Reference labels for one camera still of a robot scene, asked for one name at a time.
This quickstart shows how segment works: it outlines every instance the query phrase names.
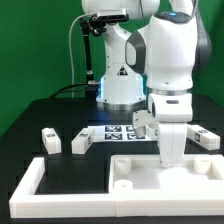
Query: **black tabletop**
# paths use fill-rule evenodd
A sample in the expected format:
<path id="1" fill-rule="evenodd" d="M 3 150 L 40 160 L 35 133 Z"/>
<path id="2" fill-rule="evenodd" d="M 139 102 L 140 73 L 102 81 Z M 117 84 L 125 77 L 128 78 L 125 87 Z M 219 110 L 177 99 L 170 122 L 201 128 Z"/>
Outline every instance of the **black tabletop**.
<path id="1" fill-rule="evenodd" d="M 44 157 L 46 172 L 36 194 L 107 193 L 110 158 L 116 154 L 159 154 L 157 142 L 93 143 L 85 155 L 73 155 L 71 141 L 85 127 L 131 125 L 133 111 L 99 109 L 94 100 L 41 99 L 32 102 L 0 139 L 0 223 L 224 223 L 224 216 L 123 217 L 68 219 L 11 219 L 8 201 L 34 157 Z M 206 96 L 193 95 L 193 120 L 224 136 L 224 108 Z M 41 138 L 43 128 L 54 128 L 62 153 L 48 155 Z M 222 154 L 207 151 L 187 140 L 186 154 Z"/>

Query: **small white cube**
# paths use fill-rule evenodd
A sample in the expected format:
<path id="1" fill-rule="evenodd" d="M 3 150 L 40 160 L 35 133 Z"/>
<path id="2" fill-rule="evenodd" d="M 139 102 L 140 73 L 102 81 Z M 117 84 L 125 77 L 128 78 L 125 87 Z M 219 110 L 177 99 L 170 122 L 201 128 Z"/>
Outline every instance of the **small white cube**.
<path id="1" fill-rule="evenodd" d="M 92 137 L 94 133 L 94 128 L 83 128 L 72 141 L 72 153 L 85 154 L 92 144 Z"/>
<path id="2" fill-rule="evenodd" d="M 42 129 L 42 140 L 48 154 L 61 153 L 61 140 L 53 128 Z"/>

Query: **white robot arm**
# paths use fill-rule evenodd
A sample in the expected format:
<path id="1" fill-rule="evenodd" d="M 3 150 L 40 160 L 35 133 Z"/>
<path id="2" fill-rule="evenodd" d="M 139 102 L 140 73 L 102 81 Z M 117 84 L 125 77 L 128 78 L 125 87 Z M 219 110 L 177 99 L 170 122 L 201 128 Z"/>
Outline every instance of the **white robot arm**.
<path id="1" fill-rule="evenodd" d="M 140 1 L 82 0 L 82 7 L 86 13 L 99 12 L 98 14 L 104 14 L 105 17 L 125 9 L 130 19 L 139 19 L 142 18 L 142 14 L 145 17 L 154 14 L 160 3 L 160 0 Z M 118 23 L 107 23 L 105 28 L 107 31 L 103 35 L 106 72 L 101 79 L 101 93 L 97 97 L 97 104 L 114 110 L 144 107 L 145 94 L 142 77 L 125 62 L 125 45 L 131 33 L 122 29 Z"/>
<path id="2" fill-rule="evenodd" d="M 184 154 L 187 122 L 192 120 L 188 90 L 193 86 L 191 74 L 198 39 L 194 13 L 191 18 L 192 1 L 170 3 L 173 11 L 153 15 L 149 25 L 134 33 L 126 45 L 129 66 L 148 76 L 148 113 L 134 113 L 133 127 L 139 137 L 145 135 L 144 125 L 155 129 L 164 167 L 181 162 Z M 141 37 L 142 45 L 134 46 Z M 133 58 L 141 59 L 135 63 Z"/>

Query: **white 3d printed part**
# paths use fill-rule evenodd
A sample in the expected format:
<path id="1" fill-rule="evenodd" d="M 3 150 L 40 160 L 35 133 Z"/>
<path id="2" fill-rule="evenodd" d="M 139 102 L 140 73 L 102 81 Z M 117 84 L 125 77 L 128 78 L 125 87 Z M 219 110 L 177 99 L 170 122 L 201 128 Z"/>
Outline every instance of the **white 3d printed part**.
<path id="1" fill-rule="evenodd" d="M 199 125 L 188 125 L 187 137 L 207 150 L 220 149 L 220 137 Z"/>
<path id="2" fill-rule="evenodd" d="M 72 153 L 85 154 L 91 146 L 95 130 L 93 128 L 83 128 L 82 131 L 72 140 Z"/>
<path id="3" fill-rule="evenodd" d="M 61 140 L 53 128 L 42 129 L 42 140 L 48 154 L 61 153 Z"/>
<path id="4" fill-rule="evenodd" d="M 171 168 L 163 168 L 157 155 L 113 156 L 110 193 L 61 195 L 34 195 L 45 170 L 44 159 L 35 158 L 9 201 L 10 214 L 12 218 L 224 215 L 224 158 L 211 156 L 210 172 L 199 175 L 194 162 L 200 164 L 200 156 L 185 155 L 179 166 Z"/>

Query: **green wall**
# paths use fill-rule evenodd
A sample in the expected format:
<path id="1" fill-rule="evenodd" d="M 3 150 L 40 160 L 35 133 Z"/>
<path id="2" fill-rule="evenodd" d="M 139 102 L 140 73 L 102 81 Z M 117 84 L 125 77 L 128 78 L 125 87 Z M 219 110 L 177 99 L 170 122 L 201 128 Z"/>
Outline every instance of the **green wall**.
<path id="1" fill-rule="evenodd" d="M 161 9 L 169 7 L 161 0 Z M 213 42 L 209 64 L 194 75 L 194 92 L 224 105 L 224 1 L 201 0 L 201 15 Z M 82 14 L 81 0 L 0 0 L 0 135 L 33 101 L 71 83 L 68 33 Z M 134 30 L 141 21 L 123 26 Z M 94 73 L 104 73 L 103 39 L 91 38 Z M 83 40 L 73 35 L 76 82 L 85 80 Z"/>

